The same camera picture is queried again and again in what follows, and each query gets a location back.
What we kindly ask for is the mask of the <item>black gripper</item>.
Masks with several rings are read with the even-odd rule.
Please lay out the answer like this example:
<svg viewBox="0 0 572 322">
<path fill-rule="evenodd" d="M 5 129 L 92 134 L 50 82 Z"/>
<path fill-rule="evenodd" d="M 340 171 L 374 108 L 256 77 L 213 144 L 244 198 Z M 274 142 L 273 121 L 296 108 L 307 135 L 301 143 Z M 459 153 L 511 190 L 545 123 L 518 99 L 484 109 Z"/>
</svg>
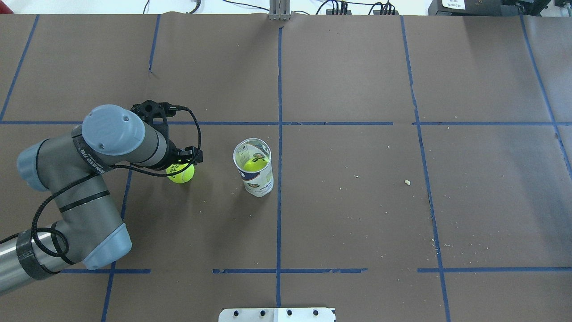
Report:
<svg viewBox="0 0 572 322">
<path fill-rule="evenodd" d="M 168 139 L 166 141 L 166 151 L 163 159 L 161 159 L 161 170 L 165 170 L 173 164 L 188 164 L 196 165 L 203 162 L 203 152 L 198 147 L 189 146 L 185 148 L 178 148 Z"/>
</svg>

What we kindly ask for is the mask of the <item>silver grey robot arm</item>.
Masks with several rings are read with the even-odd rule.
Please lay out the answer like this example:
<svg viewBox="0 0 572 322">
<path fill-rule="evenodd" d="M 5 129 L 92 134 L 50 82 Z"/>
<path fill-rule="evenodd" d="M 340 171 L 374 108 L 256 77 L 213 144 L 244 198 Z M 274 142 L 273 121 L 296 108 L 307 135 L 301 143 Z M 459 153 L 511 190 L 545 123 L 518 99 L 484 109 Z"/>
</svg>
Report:
<svg viewBox="0 0 572 322">
<path fill-rule="evenodd" d="M 200 145 L 177 148 L 169 138 L 167 120 L 179 111 L 190 108 L 151 100 L 130 110 L 101 105 L 69 133 L 20 153 L 20 177 L 50 196 L 29 229 L 1 241 L 1 295 L 76 263 L 93 271 L 129 253 L 130 234 L 103 175 L 128 169 L 166 177 L 172 165 L 202 162 Z"/>
</svg>

